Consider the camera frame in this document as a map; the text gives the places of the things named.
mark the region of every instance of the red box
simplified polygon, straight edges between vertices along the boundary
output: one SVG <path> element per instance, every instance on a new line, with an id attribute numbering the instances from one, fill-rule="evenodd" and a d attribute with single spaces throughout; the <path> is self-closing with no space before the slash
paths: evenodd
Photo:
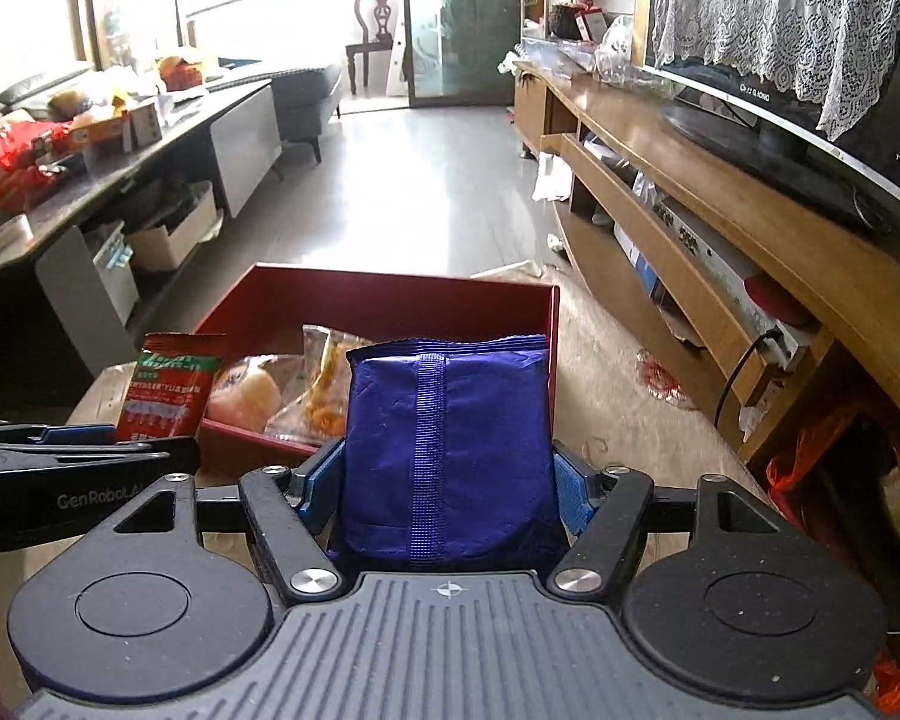
<path id="1" fill-rule="evenodd" d="M 551 285 L 258 263 L 196 332 L 226 333 L 230 360 L 253 354 L 301 354 L 304 324 L 332 327 L 370 341 L 492 341 L 543 334 L 549 341 L 552 421 L 558 319 L 559 289 Z M 197 438 L 204 470 L 226 479 L 272 464 L 297 467 L 316 449 L 210 419 L 203 420 Z"/>

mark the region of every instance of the gray sofa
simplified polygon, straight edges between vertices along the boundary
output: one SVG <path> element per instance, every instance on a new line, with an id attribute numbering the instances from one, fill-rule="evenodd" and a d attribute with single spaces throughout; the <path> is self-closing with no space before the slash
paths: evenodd
<path id="1" fill-rule="evenodd" d="M 293 67 L 272 60 L 221 59 L 221 65 L 232 65 L 222 79 L 207 82 L 211 92 L 229 89 L 253 81 L 271 81 L 274 91 L 277 128 L 285 143 L 309 143 L 320 162 L 319 136 L 338 111 L 343 97 L 343 67 L 317 64 Z"/>

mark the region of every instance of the lace curtain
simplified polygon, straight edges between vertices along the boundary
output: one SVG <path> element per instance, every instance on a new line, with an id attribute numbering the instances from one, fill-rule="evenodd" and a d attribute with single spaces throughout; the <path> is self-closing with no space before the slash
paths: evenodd
<path id="1" fill-rule="evenodd" d="M 658 66 L 698 57 L 820 104 L 834 140 L 879 98 L 899 30 L 900 0 L 656 0 L 653 47 Z"/>

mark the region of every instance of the wooden tv stand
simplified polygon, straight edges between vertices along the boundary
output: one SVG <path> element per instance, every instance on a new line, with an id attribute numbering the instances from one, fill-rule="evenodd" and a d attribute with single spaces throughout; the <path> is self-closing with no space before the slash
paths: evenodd
<path id="1" fill-rule="evenodd" d="M 582 145 L 594 132 L 789 290 L 820 328 L 795 370 L 751 355 L 733 385 L 720 430 L 753 470 L 788 442 L 829 394 L 876 382 L 900 411 L 900 264 L 875 245 L 770 189 L 683 138 L 658 102 L 575 76 L 518 63 L 515 124 L 526 147 L 562 156 L 574 173 L 569 203 L 554 213 L 571 262 L 595 298 L 677 376 L 708 416 L 752 336 L 727 293 L 662 222 Z M 602 206 L 622 225 L 706 345 L 691 351 L 669 332 L 612 235 L 591 223 Z M 739 405 L 770 380 L 783 391 L 749 440 Z"/>

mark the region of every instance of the electronic device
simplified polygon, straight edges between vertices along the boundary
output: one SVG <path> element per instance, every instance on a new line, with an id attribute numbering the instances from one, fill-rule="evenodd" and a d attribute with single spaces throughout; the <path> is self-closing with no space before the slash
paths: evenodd
<path id="1" fill-rule="evenodd" d="M 657 487 L 554 444 L 577 536 L 550 576 L 361 574 L 314 541 L 346 444 L 195 490 L 169 473 L 24 584 L 24 720 L 648 717 L 856 720 L 874 591 L 724 476 Z M 202 548 L 247 534 L 258 576 Z M 690 545 L 636 574 L 648 533 Z"/>
<path id="2" fill-rule="evenodd" d="M 780 333 L 766 341 L 766 348 L 782 370 L 797 367 L 814 333 L 770 317 L 746 291 L 746 282 L 760 269 L 743 252 L 671 196 L 653 204 L 653 213 L 671 238 L 678 241 L 724 289 L 737 309 L 738 319 L 751 332 L 751 340 L 776 327 Z"/>
<path id="3" fill-rule="evenodd" d="M 637 10 L 634 64 L 729 103 L 748 119 L 733 122 L 685 105 L 665 106 L 664 116 L 680 133 L 839 223 L 869 232 L 885 229 L 889 220 L 869 196 L 900 209 L 900 33 L 879 100 L 831 142 L 817 129 L 821 106 L 780 92 L 773 82 L 706 65 L 701 57 L 657 68 L 653 1 L 637 0 Z M 751 115 L 757 117 L 755 127 L 748 127 Z M 832 160 L 844 169 L 822 164 Z"/>

